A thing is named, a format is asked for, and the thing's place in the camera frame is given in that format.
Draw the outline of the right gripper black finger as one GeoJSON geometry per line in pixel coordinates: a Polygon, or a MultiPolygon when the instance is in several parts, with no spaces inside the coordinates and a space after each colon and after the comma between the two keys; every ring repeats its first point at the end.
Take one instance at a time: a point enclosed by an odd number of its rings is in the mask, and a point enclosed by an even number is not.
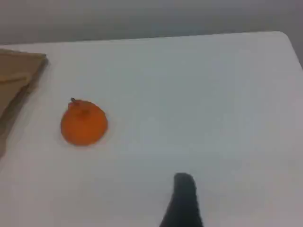
{"type": "Polygon", "coordinates": [[[161,227],[203,227],[193,176],[174,175],[173,193],[160,223],[161,227]]]}

